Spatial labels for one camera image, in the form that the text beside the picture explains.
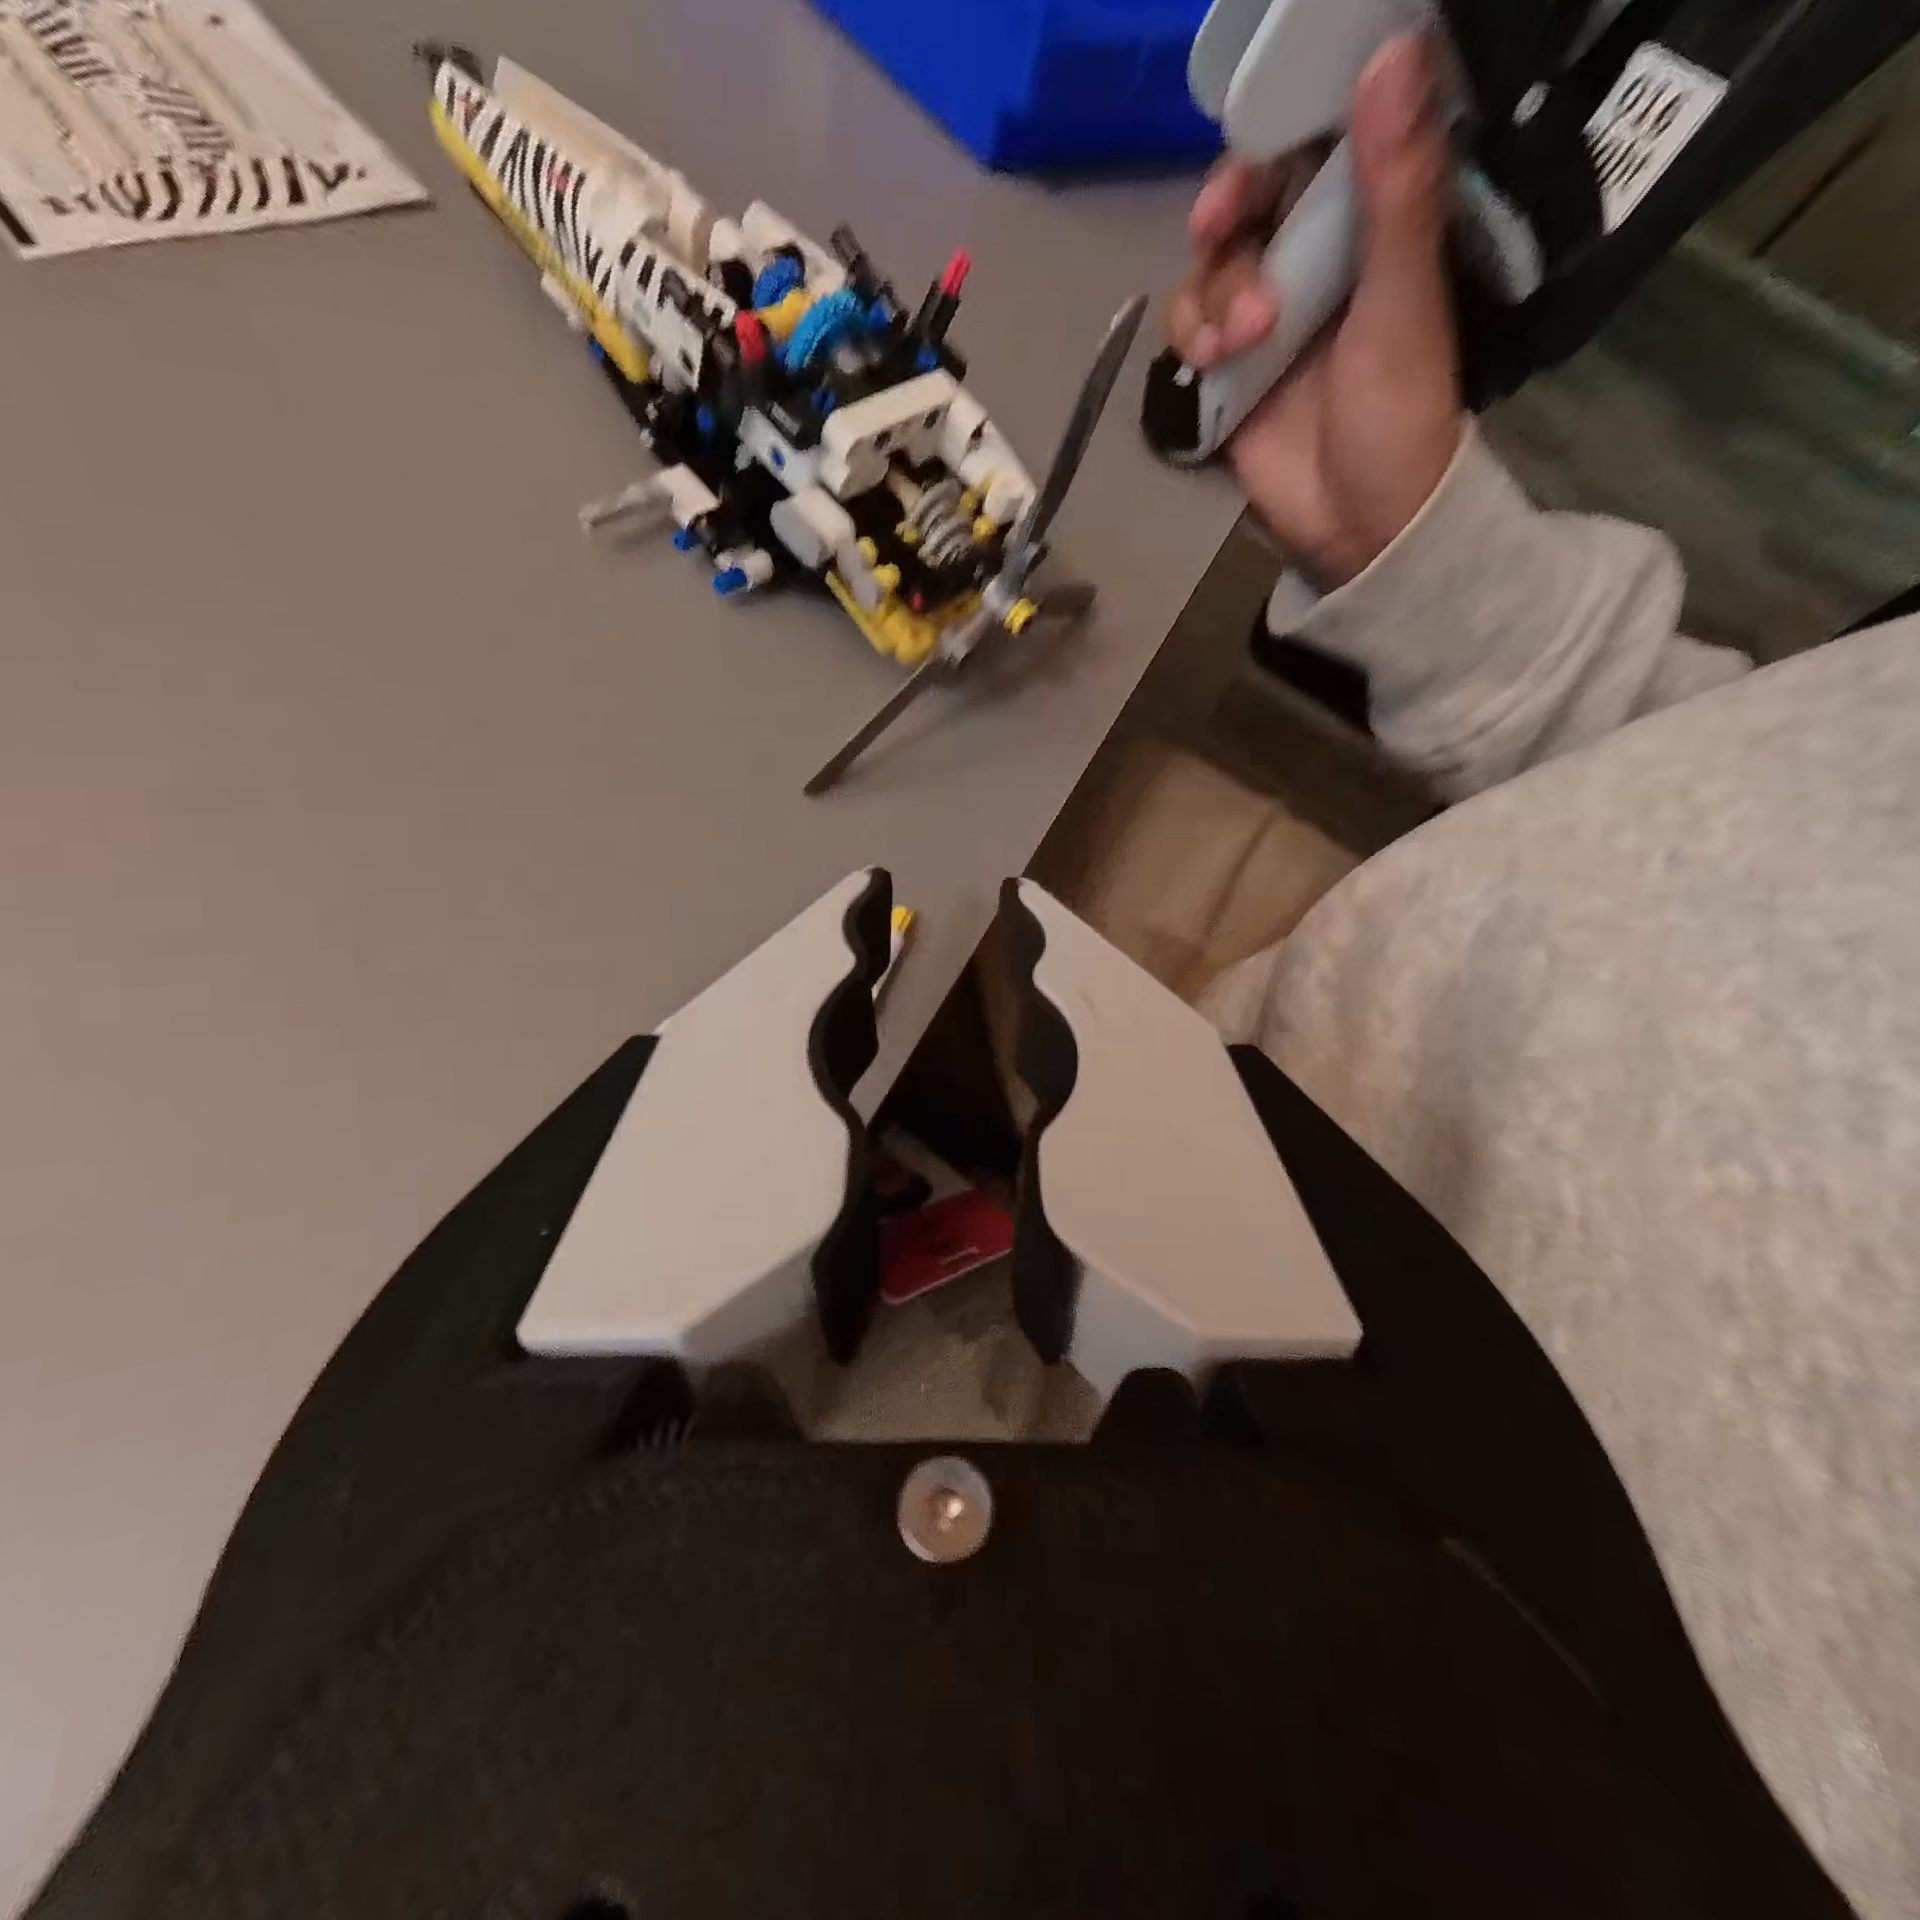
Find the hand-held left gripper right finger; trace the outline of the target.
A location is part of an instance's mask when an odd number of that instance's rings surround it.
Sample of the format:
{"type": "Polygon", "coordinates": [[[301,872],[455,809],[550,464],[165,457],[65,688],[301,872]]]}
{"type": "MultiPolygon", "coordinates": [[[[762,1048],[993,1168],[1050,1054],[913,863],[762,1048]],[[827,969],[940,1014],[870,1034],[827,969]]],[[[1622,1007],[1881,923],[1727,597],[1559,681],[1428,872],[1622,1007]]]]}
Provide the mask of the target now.
{"type": "Polygon", "coordinates": [[[1227,1045],[1031,879],[1000,890],[1036,1100],[1015,1322],[1046,1364],[1344,1362],[1363,1326],[1227,1045]]]}

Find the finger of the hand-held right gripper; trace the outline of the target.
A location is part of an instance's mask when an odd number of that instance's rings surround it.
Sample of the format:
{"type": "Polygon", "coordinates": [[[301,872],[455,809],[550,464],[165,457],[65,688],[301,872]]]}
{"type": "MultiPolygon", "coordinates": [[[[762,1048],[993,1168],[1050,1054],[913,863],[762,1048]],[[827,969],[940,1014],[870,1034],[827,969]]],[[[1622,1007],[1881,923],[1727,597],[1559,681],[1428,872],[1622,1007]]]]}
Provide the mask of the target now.
{"type": "Polygon", "coordinates": [[[1189,47],[1189,97],[1207,121],[1226,121],[1236,65],[1245,63],[1266,12],[1266,0],[1215,0],[1199,24],[1189,47]]]}
{"type": "Polygon", "coordinates": [[[1375,52],[1441,18],[1441,4],[1270,4],[1227,90],[1221,147],[1273,160],[1340,133],[1375,52]]]}

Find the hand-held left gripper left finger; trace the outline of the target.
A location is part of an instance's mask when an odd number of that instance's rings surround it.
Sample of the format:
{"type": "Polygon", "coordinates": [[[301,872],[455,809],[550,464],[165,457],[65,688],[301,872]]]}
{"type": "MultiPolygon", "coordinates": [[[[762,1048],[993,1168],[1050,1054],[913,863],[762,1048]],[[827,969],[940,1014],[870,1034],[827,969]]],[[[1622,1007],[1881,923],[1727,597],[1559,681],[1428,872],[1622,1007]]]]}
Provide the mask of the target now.
{"type": "Polygon", "coordinates": [[[890,875],[854,870],[658,1021],[520,1315],[542,1357],[849,1357],[879,1289],[866,1124],[890,875]]]}

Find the zebra-striped lego helicopter model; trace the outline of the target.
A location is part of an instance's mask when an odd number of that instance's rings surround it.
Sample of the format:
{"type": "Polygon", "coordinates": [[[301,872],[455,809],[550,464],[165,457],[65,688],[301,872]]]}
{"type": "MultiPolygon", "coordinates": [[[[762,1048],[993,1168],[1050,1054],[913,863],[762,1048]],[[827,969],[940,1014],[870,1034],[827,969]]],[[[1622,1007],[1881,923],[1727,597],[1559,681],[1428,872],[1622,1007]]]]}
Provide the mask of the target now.
{"type": "Polygon", "coordinates": [[[904,304],[852,230],[820,244],[767,203],[723,214],[697,186],[508,59],[419,40],[452,168],[538,270],[635,417],[653,471],[581,529],[668,527],[719,597],[816,585],[904,670],[808,781],[824,797],[931,685],[993,641],[1081,621],[1098,591],[1049,582],[1050,527],[1150,299],[1108,323],[1036,479],[950,343],[972,270],[953,252],[904,304]]]}

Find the person's right forearm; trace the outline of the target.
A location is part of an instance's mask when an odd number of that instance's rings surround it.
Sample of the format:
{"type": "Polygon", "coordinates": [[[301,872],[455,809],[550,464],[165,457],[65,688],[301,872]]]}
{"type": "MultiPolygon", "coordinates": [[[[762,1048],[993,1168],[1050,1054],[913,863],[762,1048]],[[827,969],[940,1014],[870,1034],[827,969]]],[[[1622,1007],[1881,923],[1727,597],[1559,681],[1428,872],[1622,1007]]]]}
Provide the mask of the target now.
{"type": "Polygon", "coordinates": [[[1681,615],[1670,535],[1538,507],[1469,425],[1375,562],[1342,587],[1288,569],[1263,628],[1356,670],[1387,762],[1466,800],[1753,673],[1681,615]]]}

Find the person's right hand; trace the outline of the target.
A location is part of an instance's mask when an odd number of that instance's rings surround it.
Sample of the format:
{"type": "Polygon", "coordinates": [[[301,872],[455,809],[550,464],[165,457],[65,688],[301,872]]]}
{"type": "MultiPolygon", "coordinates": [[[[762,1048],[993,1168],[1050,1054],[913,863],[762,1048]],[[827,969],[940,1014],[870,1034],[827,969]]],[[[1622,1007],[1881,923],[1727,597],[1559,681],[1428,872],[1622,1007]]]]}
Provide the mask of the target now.
{"type": "MultiPolygon", "coordinates": [[[[1358,577],[1417,518],[1466,435],[1453,316],[1453,136],[1435,29],[1386,43],[1358,79],[1347,139],[1363,213],[1340,323],[1227,445],[1248,507],[1320,587],[1358,577]]],[[[1316,164],[1215,164],[1189,213],[1189,275],[1166,347],[1195,371],[1279,323],[1259,259],[1316,164]]]]}

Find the blue plastic storage bin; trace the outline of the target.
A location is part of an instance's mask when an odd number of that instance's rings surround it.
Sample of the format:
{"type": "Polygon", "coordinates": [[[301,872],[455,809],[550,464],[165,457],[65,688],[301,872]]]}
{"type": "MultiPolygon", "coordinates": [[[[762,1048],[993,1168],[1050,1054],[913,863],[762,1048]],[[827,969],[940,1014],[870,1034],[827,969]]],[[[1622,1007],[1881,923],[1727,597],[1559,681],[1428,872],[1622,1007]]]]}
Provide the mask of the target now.
{"type": "Polygon", "coordinates": [[[1207,4],[816,4],[995,174],[1173,171],[1217,152],[1189,94],[1207,4]]]}

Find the person's grey hoodie torso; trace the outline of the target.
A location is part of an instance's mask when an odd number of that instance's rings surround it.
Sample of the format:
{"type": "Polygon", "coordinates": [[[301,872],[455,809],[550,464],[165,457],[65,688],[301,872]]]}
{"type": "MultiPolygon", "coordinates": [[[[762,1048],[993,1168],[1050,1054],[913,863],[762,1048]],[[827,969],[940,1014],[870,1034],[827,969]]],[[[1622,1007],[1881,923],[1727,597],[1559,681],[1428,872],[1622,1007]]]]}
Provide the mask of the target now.
{"type": "Polygon", "coordinates": [[[1503,1288],[1813,1854],[1916,1916],[1916,616],[1445,809],[1202,1010],[1503,1288]]]}

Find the zebra-print sticker sheet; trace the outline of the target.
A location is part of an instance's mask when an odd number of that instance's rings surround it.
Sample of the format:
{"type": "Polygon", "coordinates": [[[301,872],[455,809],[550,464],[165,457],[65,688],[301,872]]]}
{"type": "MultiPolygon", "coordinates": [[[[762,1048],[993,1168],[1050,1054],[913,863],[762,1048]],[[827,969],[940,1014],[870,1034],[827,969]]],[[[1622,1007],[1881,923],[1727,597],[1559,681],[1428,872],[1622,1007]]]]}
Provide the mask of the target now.
{"type": "Polygon", "coordinates": [[[256,4],[3,4],[3,237],[23,259],[429,203],[256,4]]]}

